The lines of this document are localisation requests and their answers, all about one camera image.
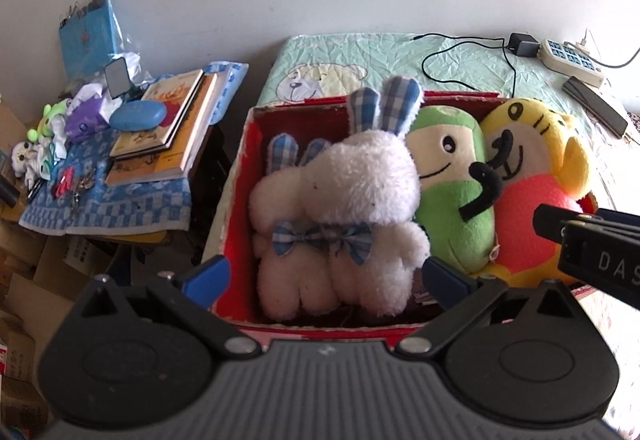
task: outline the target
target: book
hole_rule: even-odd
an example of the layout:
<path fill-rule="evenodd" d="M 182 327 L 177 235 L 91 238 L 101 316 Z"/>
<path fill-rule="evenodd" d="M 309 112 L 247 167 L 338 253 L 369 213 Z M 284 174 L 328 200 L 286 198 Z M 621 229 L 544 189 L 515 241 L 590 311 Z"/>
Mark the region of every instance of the book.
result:
<path fill-rule="evenodd" d="M 116 160 L 105 184 L 117 187 L 185 178 L 200 150 L 229 73 L 228 70 L 204 77 L 171 148 L 145 156 Z"/>
<path fill-rule="evenodd" d="M 121 133 L 111 148 L 109 156 L 124 158 L 169 148 L 185 110 L 193 100 L 202 75 L 202 70 L 194 70 L 149 86 L 142 100 L 164 102 L 167 109 L 164 120 L 152 130 Z"/>

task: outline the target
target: blue oval case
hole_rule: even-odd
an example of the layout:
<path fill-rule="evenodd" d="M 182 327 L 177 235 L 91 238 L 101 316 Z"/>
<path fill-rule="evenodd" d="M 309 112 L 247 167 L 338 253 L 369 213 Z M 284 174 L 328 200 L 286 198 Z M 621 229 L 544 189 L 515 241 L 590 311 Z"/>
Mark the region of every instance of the blue oval case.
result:
<path fill-rule="evenodd" d="M 109 125 L 120 131 L 152 130 L 166 117 L 166 106 L 157 100 L 134 100 L 120 106 Z"/>

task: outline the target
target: black curved plush arm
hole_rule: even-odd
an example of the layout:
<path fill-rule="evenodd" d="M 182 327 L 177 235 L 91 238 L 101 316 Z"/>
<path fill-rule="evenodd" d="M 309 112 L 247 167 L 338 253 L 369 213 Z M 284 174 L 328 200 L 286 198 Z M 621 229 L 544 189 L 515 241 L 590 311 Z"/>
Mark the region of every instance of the black curved plush arm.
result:
<path fill-rule="evenodd" d="M 491 147 L 497 149 L 498 153 L 491 160 L 487 160 L 486 164 L 492 169 L 498 169 L 509 158 L 513 147 L 513 133 L 509 130 L 504 130 L 501 136 L 492 142 Z"/>
<path fill-rule="evenodd" d="M 478 214 L 487 210 L 497 202 L 502 194 L 502 179 L 489 164 L 473 162 L 469 166 L 469 174 L 471 178 L 480 182 L 482 192 L 478 198 L 460 207 L 460 216 L 462 216 L 464 222 L 468 222 L 474 216 L 478 216 Z"/>

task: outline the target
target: blue plaid bow tie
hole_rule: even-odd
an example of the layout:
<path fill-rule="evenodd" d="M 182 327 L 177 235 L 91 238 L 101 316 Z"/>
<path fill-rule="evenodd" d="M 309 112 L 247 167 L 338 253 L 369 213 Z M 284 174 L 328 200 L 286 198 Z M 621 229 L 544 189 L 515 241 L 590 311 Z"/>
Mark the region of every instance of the blue plaid bow tie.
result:
<path fill-rule="evenodd" d="M 306 243 L 317 250 L 322 250 L 325 239 L 318 226 L 309 227 L 305 232 L 297 232 L 291 222 L 280 222 L 273 229 L 271 243 L 276 254 L 283 257 L 291 252 L 296 243 Z"/>
<path fill-rule="evenodd" d="M 327 226 L 322 228 L 327 241 L 337 245 L 336 252 L 344 247 L 349 256 L 358 265 L 362 265 L 371 253 L 373 233 L 369 224 L 357 224 L 353 227 Z"/>

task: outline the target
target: purple tissue pack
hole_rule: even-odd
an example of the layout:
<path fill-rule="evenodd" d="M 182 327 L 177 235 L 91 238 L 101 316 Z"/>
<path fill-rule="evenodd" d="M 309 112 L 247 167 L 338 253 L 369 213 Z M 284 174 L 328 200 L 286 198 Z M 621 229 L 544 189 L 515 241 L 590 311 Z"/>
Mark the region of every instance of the purple tissue pack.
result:
<path fill-rule="evenodd" d="M 65 133 L 71 142 L 78 144 L 109 127 L 109 123 L 100 114 L 103 101 L 101 97 L 92 97 L 66 118 Z"/>

